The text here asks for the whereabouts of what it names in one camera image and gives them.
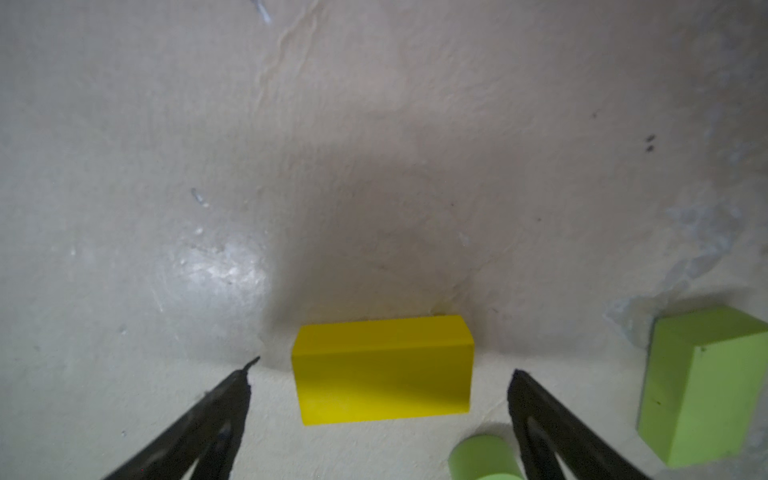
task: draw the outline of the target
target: green block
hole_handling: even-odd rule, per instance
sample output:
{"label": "green block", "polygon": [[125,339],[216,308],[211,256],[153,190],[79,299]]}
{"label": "green block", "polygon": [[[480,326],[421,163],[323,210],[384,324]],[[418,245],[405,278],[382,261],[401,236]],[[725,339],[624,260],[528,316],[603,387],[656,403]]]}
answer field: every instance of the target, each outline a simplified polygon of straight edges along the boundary
{"label": "green block", "polygon": [[668,466],[735,455],[768,368],[768,325],[733,308],[660,319],[637,431]]}

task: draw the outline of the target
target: yellow block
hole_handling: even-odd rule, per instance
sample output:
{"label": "yellow block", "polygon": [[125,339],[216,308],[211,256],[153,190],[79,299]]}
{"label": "yellow block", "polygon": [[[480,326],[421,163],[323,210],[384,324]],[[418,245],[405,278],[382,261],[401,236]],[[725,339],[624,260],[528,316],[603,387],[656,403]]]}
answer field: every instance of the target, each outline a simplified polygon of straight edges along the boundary
{"label": "yellow block", "polygon": [[474,354],[460,316],[303,326],[291,359],[304,425],[467,413]]}

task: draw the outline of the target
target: block face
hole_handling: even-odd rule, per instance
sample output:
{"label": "block face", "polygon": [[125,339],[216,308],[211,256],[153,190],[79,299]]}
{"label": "block face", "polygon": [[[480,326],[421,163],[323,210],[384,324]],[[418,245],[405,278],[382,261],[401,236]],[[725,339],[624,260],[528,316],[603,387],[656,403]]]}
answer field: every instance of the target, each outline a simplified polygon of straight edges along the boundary
{"label": "block face", "polygon": [[691,345],[663,327],[654,330],[637,432],[668,465],[693,358]]}
{"label": "block face", "polygon": [[660,319],[659,326],[699,346],[768,332],[768,324],[729,306]]}
{"label": "block face", "polygon": [[[408,319],[412,330],[401,320],[302,328],[292,361],[304,424],[468,412],[472,336],[461,317],[439,319]],[[319,327],[332,328],[318,335]]]}
{"label": "block face", "polygon": [[768,326],[727,307],[661,319],[638,432],[670,467],[735,455],[768,367]]}
{"label": "block face", "polygon": [[698,346],[678,419],[670,466],[736,455],[768,366],[768,333]]}

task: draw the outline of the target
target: wooden block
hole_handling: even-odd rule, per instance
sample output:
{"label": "wooden block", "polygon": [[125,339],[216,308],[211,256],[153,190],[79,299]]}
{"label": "wooden block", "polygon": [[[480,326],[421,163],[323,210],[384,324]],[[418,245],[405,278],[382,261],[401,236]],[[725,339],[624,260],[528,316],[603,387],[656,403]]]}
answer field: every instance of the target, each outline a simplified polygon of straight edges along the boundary
{"label": "wooden block", "polygon": [[660,319],[638,432],[670,467],[736,455],[768,368],[768,325],[723,306]]}
{"label": "wooden block", "polygon": [[291,356],[304,425],[467,413],[474,352],[460,316],[304,326]]}

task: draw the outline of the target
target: scuff mark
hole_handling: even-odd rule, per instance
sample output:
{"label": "scuff mark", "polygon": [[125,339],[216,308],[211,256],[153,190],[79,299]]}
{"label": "scuff mark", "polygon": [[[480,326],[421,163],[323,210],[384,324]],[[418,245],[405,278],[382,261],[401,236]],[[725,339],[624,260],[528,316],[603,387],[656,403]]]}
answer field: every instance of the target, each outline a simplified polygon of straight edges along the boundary
{"label": "scuff mark", "polygon": [[270,16],[270,13],[266,10],[266,7],[264,7],[264,4],[261,2],[261,0],[251,0],[253,4],[256,6],[256,10],[259,11],[259,15],[261,15],[261,18],[264,20],[264,23],[269,25],[272,23],[272,17]]}
{"label": "scuff mark", "polygon": [[157,305],[157,309],[160,310],[160,313],[164,313],[163,304],[160,302],[160,297],[157,295],[157,292],[152,287],[149,287],[149,290],[152,292],[152,297],[154,298],[154,302]]}
{"label": "scuff mark", "polygon": [[189,286],[225,296],[254,293],[264,287],[266,280],[261,256],[236,241],[218,247],[190,245],[182,260],[178,277],[186,279]]}
{"label": "scuff mark", "polygon": [[501,399],[499,400],[495,405],[493,405],[490,409],[488,409],[487,412],[480,418],[480,424],[484,424],[488,421],[488,418],[495,414],[499,407],[506,406],[507,405],[507,399]]}
{"label": "scuff mark", "polygon": [[203,206],[203,207],[205,207],[205,208],[208,208],[208,207],[209,207],[209,204],[208,204],[208,202],[206,202],[206,201],[205,201],[205,198],[203,198],[203,196],[200,194],[200,192],[198,192],[198,191],[197,191],[197,188],[194,188],[194,187],[193,187],[193,188],[190,190],[190,192],[192,193],[192,197],[194,197],[194,199],[195,199],[195,200],[196,200],[196,201],[197,201],[197,202],[198,202],[200,205],[202,205],[202,206]]}
{"label": "scuff mark", "polygon": [[[256,101],[257,107],[261,106],[261,102],[264,99],[264,95],[266,94],[267,88],[269,87],[269,83],[272,80],[272,77],[275,75],[276,71],[280,68],[281,64],[283,63],[283,60],[285,59],[286,55],[286,45],[290,42],[290,40],[293,38],[293,36],[296,34],[296,32],[299,30],[299,28],[306,22],[307,20],[310,21],[310,39],[309,43],[310,46],[307,48],[305,55],[309,54],[311,43],[314,39],[314,35],[317,30],[317,15],[319,15],[319,12],[321,10],[321,3],[320,0],[313,0],[312,3],[310,3],[298,16],[296,21],[280,35],[280,38],[277,40],[277,52],[273,56],[273,60],[264,68],[262,73],[259,75],[257,79],[257,84],[259,85],[259,96]],[[300,69],[303,67],[304,62],[306,61],[306,58],[304,58],[301,62]]]}

